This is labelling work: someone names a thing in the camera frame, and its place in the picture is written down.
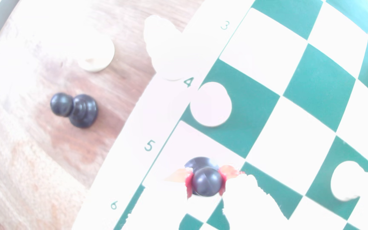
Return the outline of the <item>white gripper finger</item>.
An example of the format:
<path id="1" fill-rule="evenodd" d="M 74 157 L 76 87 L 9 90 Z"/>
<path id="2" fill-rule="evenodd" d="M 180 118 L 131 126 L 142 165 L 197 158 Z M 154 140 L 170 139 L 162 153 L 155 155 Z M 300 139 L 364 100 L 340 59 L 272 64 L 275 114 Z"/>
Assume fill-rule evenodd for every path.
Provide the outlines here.
<path id="1" fill-rule="evenodd" d="M 223 215 L 231 230 L 291 230 L 274 198 L 263 191 L 254 175 L 231 165 L 219 169 L 223 186 Z"/>
<path id="2" fill-rule="evenodd" d="M 187 213 L 192 168 L 181 168 L 145 187 L 123 230 L 177 230 Z"/>

